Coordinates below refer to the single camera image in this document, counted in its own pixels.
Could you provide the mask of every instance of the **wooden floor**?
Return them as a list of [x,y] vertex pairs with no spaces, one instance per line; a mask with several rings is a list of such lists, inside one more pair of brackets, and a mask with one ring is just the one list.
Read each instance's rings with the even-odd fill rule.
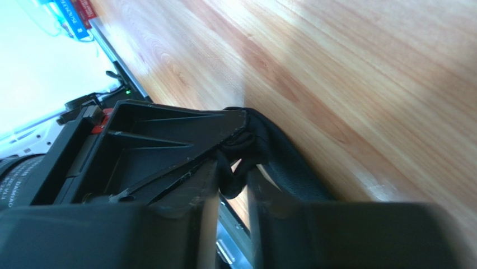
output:
[[476,2],[91,2],[155,102],[255,108],[340,198],[439,203],[477,249]]

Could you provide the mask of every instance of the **blue object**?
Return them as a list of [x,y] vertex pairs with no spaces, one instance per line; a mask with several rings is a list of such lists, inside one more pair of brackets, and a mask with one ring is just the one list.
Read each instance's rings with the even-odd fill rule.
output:
[[63,17],[68,22],[69,27],[77,39],[90,36],[70,0],[54,0],[54,2],[57,4],[58,10],[63,14]]

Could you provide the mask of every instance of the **cable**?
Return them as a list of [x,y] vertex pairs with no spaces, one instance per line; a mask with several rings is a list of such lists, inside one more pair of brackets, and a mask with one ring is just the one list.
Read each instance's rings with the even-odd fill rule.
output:
[[61,31],[59,31],[58,33],[56,34],[52,34],[50,33],[49,31],[47,31],[45,28],[43,28],[43,26],[41,26],[35,19],[33,19],[33,17],[27,12],[26,8],[20,3],[19,0],[15,0],[15,2],[17,2],[17,4],[21,7],[21,9],[26,13],[26,15],[28,16],[28,18],[31,19],[31,21],[36,24],[38,26],[38,28],[40,28],[43,32],[45,32],[47,35],[51,36],[51,37],[56,37],[58,35],[61,34]]

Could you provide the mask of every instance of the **wood surface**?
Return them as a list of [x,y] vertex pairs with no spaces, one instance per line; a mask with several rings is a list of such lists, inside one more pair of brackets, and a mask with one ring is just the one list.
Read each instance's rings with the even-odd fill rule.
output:
[[91,2],[155,102],[255,108],[341,199],[436,202],[477,249],[476,2]]

